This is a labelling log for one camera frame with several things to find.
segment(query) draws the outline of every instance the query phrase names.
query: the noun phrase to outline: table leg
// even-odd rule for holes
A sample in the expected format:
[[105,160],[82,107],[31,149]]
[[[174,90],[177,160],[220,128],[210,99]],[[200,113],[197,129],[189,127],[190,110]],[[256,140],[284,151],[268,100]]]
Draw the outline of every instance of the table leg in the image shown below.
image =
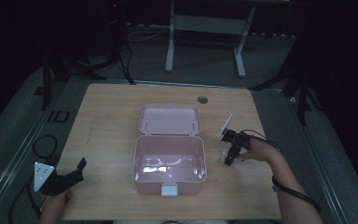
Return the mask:
[[173,43],[173,22],[175,17],[175,3],[174,0],[171,1],[171,18],[170,18],[170,43],[168,45],[167,61],[165,63],[165,71],[171,72],[173,67],[173,54],[175,45]]
[[252,7],[249,10],[248,19],[246,20],[246,23],[243,25],[243,31],[241,34],[241,42],[236,48],[234,48],[234,57],[235,57],[235,62],[237,64],[239,77],[246,76],[241,53],[242,53],[243,45],[245,44],[246,37],[249,33],[249,28],[251,27],[251,23],[252,23],[254,14],[255,14],[255,7]]

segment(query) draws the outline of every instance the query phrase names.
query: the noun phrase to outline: white device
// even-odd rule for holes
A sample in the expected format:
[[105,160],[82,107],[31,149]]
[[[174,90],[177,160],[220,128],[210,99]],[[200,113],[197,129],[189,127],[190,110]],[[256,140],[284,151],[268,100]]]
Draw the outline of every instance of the white device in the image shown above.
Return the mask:
[[54,166],[46,165],[40,162],[34,163],[34,191],[38,192],[45,184],[48,177],[53,173]]
[[228,127],[228,124],[231,122],[231,118],[232,118],[232,114],[229,114],[229,117],[225,123],[225,125],[222,128],[222,131],[220,131],[220,134],[217,135],[218,138],[221,138],[223,135],[223,132],[225,131],[225,129]]

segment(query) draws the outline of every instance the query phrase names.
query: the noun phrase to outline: cable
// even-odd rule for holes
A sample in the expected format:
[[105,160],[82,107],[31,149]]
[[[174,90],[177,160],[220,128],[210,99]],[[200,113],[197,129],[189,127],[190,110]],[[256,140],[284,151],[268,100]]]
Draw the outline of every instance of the cable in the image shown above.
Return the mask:
[[127,79],[127,81],[131,85],[136,85],[136,83],[133,81],[133,79],[131,78],[131,75],[130,75],[129,66],[130,66],[130,59],[131,59],[132,51],[131,51],[131,49],[129,49],[129,51],[130,51],[130,56],[129,56],[129,59],[127,60],[127,66],[124,65],[123,59],[121,58],[121,54],[120,53],[118,54],[118,59],[120,60],[120,64],[122,67],[122,70],[120,69],[120,71],[124,74],[124,77]]
[[244,129],[244,130],[240,131],[240,133],[241,133],[241,132],[252,132],[252,133],[257,133],[258,135],[262,136],[264,139],[266,139],[266,140],[267,140],[267,137],[266,137],[266,136],[264,136],[264,135],[263,135],[263,134],[261,134],[261,133],[258,133],[257,131],[254,131],[254,130]]
[[126,39],[124,41],[125,41],[127,50],[130,52],[130,56],[129,56],[129,59],[127,60],[127,66],[126,66],[125,71],[126,71],[127,78],[130,81],[130,84],[131,85],[136,85],[136,83],[133,81],[133,79],[132,79],[132,77],[130,75],[130,61],[131,61],[131,57],[132,57],[132,49],[130,47],[130,41],[128,39],[128,36],[127,35],[125,35],[125,36],[126,36]]
[[305,202],[307,202],[307,203],[310,203],[310,204],[316,209],[316,211],[317,211],[319,214],[321,214],[321,210],[322,210],[322,209],[321,209],[321,206],[320,206],[318,203],[316,203],[312,198],[310,198],[310,197],[308,197],[307,195],[302,194],[302,193],[300,193],[300,192],[298,192],[298,191],[296,191],[296,190],[289,189],[289,188],[287,188],[287,187],[282,186],[282,185],[278,182],[278,180],[275,179],[274,176],[272,176],[272,183],[273,183],[274,186],[277,187],[278,189],[283,190],[284,192],[286,192],[286,193],[288,193],[288,194],[291,194],[291,195],[293,195],[293,196],[295,196],[295,197],[297,197],[297,198],[299,198],[299,199],[301,199],[301,200],[303,200],[303,201],[305,201]]
[[[54,146],[50,152],[50,154],[48,156],[42,156],[40,155],[39,153],[37,153],[36,151],[36,143],[38,143],[41,139],[44,139],[44,138],[52,138],[54,140]],[[54,153],[56,152],[57,150],[57,146],[58,146],[58,140],[55,136],[51,135],[51,134],[47,134],[47,135],[42,135],[38,138],[36,138],[36,140],[34,140],[34,143],[33,143],[33,152],[34,154],[41,158],[41,159],[46,159],[45,162],[49,161],[50,159],[53,158],[53,155]],[[13,224],[13,211],[14,211],[14,207],[16,205],[16,202],[17,200],[20,198],[22,192],[26,189],[27,190],[27,196],[28,196],[28,199],[30,200],[30,203],[31,203],[31,207],[34,209],[36,215],[38,218],[40,218],[40,208],[42,207],[43,205],[43,202],[46,200],[43,200],[43,202],[40,204],[40,205],[37,205],[36,201],[34,200],[34,197],[32,196],[32,191],[31,191],[31,186],[32,186],[32,181],[34,180],[34,174],[30,175],[30,177],[28,177],[28,180],[27,180],[27,183],[22,186],[22,188],[20,189],[20,191],[17,193],[16,197],[14,198],[14,201],[13,203],[11,204],[10,206],[10,209],[9,209],[9,213],[8,213],[8,223],[9,224]]]
[[196,220],[180,220],[180,221],[175,221],[175,220],[168,220],[168,221],[163,221],[160,224],[187,224],[187,223],[192,223]]
[[270,223],[274,223],[274,224],[281,224],[278,221],[275,221],[273,219],[267,219],[267,221],[270,222]]
[[[105,50],[105,53],[104,53],[104,57],[106,58],[106,61],[105,62],[102,62],[102,63],[96,63],[96,64],[93,64],[93,65],[89,65],[89,66],[86,66],[87,68],[95,71],[95,70],[98,70],[98,69],[102,69],[102,68],[105,68],[106,66],[108,66],[109,64],[112,64],[114,63],[117,59],[115,59],[112,55],[112,51],[111,50],[111,41],[112,41],[112,34],[109,30],[109,19],[108,19],[108,16],[106,14],[106,8],[101,5],[101,10],[103,11],[103,17],[104,17],[104,22],[105,22],[105,27],[106,27],[106,33],[107,33],[107,47],[106,47],[106,50]],[[76,8],[74,7],[74,15],[76,17],[76,19],[79,21],[79,18],[78,18],[78,15],[77,15],[77,11],[76,11]]]
[[[150,35],[150,36],[148,36],[148,37],[145,37],[145,38],[139,39],[139,40],[134,40],[134,39],[132,39],[132,40],[130,40],[130,42],[142,42],[142,41],[151,39],[151,38],[153,38],[153,37],[155,37],[155,36],[158,36],[158,35],[162,35],[162,34],[164,34],[164,33],[167,33],[167,31],[169,31],[169,30],[170,30],[170,29],[166,29],[166,30],[164,30],[164,31],[161,31],[161,32],[159,32],[159,33]],[[135,34],[138,34],[138,33],[144,33],[144,32],[138,31],[138,32],[134,32],[134,33],[132,33],[132,34],[130,34],[130,35],[128,35],[128,36],[132,36],[132,35],[135,35]]]
[[109,67],[106,67],[104,70],[95,71],[95,72],[100,75],[100,74],[102,74],[102,73],[108,71],[109,69],[113,68],[114,66],[116,66],[116,65],[115,65],[115,64],[112,64],[112,65],[110,65]]

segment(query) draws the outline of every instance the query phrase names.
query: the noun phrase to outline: forearm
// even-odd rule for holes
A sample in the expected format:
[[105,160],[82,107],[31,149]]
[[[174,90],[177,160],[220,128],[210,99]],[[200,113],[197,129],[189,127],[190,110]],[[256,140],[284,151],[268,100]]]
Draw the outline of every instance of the forearm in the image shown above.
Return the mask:
[[[275,179],[284,187],[307,195],[281,154],[268,163]],[[277,188],[278,202],[284,223],[323,223],[312,204]]]
[[55,217],[55,216],[42,216],[40,217],[40,224],[57,224],[60,222],[60,218],[59,217]]

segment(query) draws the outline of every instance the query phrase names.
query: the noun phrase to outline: open lid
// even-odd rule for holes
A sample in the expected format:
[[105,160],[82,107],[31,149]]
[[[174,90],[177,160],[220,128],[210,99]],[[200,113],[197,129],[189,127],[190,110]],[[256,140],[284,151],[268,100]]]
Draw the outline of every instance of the open lid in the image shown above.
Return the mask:
[[146,104],[139,131],[147,135],[197,135],[201,132],[199,110],[194,105]]

